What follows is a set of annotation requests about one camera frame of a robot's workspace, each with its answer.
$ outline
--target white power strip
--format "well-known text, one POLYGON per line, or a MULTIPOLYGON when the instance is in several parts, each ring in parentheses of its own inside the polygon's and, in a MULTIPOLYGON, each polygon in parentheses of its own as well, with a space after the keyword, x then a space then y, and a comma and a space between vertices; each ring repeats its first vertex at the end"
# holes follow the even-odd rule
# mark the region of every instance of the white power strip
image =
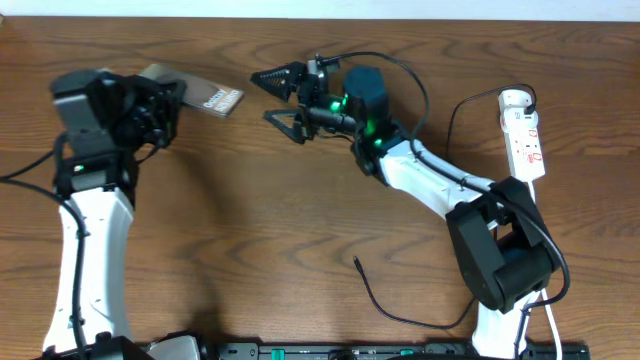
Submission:
POLYGON ((522 90, 506 90, 498 96, 498 103, 511 175, 523 182, 543 176, 538 113, 525 114, 526 107, 531 105, 531 96, 522 90))

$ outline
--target wooden table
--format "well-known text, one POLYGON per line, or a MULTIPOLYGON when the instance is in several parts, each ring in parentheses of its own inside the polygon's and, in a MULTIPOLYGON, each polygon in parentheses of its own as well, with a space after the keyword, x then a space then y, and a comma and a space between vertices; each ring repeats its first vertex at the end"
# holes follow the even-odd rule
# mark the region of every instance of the wooden table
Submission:
MULTIPOLYGON (((608 23, 8 18, 0 29, 0 173, 50 149, 62 131, 51 81, 82 68, 121 74, 163 63, 246 91, 226 120, 184 109, 174 145, 145 163, 129 236, 126 302, 148 341, 191 327, 265 342, 423 342, 471 336, 380 316, 352 264, 400 316, 451 322, 469 301, 444 221, 364 177, 348 145, 299 146, 261 119, 282 108, 252 72, 376 50, 406 60, 428 88, 422 139, 443 154, 453 106, 515 82, 535 86, 547 175, 540 211, 572 274, 554 306, 564 340, 593 359, 640 356, 640 25, 608 23)), ((395 114, 412 126, 423 104, 412 80, 383 69, 395 114)), ((459 113, 453 158, 508 174, 497 102, 459 113)), ((47 163, 24 179, 50 187, 47 163)), ((54 311, 61 230, 52 202, 0 187, 0 358, 38 355, 54 311)), ((551 293, 560 286, 554 275, 551 293)), ((551 339, 543 311, 529 335, 551 339)))

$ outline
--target white cable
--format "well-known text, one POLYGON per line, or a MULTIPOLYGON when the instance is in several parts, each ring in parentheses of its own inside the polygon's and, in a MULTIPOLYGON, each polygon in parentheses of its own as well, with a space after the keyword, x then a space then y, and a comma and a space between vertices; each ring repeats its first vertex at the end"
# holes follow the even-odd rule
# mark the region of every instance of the white cable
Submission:
MULTIPOLYGON (((533 181, 527 181, 527 185, 529 186, 529 194, 531 194, 531 199, 533 199, 533 202, 535 203, 536 191, 533 187, 533 181)), ((547 289, 542 289, 540 293, 542 294, 542 300, 548 300, 547 289)), ((547 313, 547 318, 549 319, 549 327, 551 328, 551 333, 553 334, 553 342, 556 344, 556 360, 562 360, 562 343, 560 342, 560 334, 558 333, 556 320, 553 317, 553 312, 551 312, 551 305, 545 305, 544 310, 547 313)))
MULTIPOLYGON (((542 300, 547 300, 547 289, 542 289, 542 300)), ((553 342, 556 344, 556 360, 562 360, 562 343, 560 342, 560 334, 558 333, 558 327, 556 326, 556 320, 553 318, 551 312, 551 305, 545 305, 544 310, 547 312, 547 318, 549 319, 549 327, 551 327, 551 333, 553 334, 553 342)))

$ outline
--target brown table surface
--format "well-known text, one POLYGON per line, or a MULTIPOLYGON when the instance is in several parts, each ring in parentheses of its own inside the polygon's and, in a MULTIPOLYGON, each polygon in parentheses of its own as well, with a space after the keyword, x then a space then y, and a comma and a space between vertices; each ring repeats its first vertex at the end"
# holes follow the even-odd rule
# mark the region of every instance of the brown table surface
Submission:
MULTIPOLYGON (((406 60, 428 88, 422 139, 444 153, 453 106, 515 82, 539 94, 547 175, 536 182, 572 286, 554 306, 561 336, 593 359, 640 357, 640 24, 8 18, 0 29, 0 173, 50 149, 62 131, 48 91, 57 76, 163 63, 246 91, 232 117, 183 109, 170 149, 142 166, 129 235, 126 303, 133 335, 149 341, 187 327, 265 342, 423 342, 471 336, 476 311, 434 331, 383 318, 451 322, 470 299, 442 219, 362 175, 348 144, 299 146, 261 119, 279 100, 250 84, 255 71, 377 50, 406 60)), ((412 126, 423 103, 412 80, 376 59, 395 114, 412 126)), ((344 72, 336 76, 339 79, 344 72)), ((453 158, 502 179, 508 165, 498 104, 459 114, 453 158)), ((50 187, 51 163, 24 177, 50 187)), ((0 187, 0 358, 38 355, 58 286, 56 206, 0 187)), ((550 293, 561 283, 553 277, 550 293)), ((551 340, 544 311, 529 335, 551 340)))

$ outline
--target white background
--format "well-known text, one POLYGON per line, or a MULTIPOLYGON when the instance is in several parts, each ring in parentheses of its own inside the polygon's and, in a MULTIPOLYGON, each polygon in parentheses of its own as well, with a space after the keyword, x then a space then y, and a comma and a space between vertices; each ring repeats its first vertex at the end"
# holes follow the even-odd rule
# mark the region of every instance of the white background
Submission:
POLYGON ((640 0, 0 0, 0 13, 7 16, 640 21, 640 0))

